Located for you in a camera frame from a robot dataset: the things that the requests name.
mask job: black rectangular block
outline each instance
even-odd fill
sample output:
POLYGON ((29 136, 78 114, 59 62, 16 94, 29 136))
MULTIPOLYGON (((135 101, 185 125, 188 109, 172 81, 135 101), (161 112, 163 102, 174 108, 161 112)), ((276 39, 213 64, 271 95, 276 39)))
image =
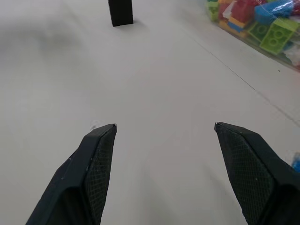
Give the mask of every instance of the black rectangular block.
POLYGON ((133 24, 131 0, 108 0, 108 4, 114 27, 133 24))

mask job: white floor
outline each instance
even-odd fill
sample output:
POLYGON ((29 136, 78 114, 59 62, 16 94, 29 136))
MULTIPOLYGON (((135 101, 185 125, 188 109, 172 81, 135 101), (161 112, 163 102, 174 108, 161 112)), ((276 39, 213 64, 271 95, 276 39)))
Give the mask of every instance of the white floor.
POLYGON ((117 123, 103 225, 245 225, 213 128, 299 151, 300 73, 211 24, 194 0, 2 0, 0 224, 25 224, 94 124, 117 123))

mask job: clear plastic bag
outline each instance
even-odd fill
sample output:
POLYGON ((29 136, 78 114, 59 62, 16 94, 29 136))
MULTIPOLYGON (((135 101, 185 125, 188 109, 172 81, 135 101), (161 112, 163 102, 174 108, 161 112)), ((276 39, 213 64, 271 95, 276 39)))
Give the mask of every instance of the clear plastic bag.
POLYGON ((300 0, 206 0, 212 21, 300 70, 300 0))

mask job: blue lego brick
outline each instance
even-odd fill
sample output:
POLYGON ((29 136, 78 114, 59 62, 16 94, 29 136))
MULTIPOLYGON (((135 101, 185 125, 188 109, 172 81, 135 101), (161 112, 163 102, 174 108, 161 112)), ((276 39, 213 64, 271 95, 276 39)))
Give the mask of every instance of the blue lego brick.
POLYGON ((292 0, 277 0, 255 7, 255 20, 270 26, 278 17, 289 17, 294 3, 292 0))
POLYGON ((300 172, 300 156, 299 156, 299 153, 297 153, 294 157, 294 161, 292 163, 292 168, 294 168, 295 171, 300 172))
POLYGON ((227 25, 231 28, 231 29, 235 29, 237 32, 241 32, 243 30, 243 28, 239 27, 238 25, 235 25, 232 22, 228 22, 227 25))

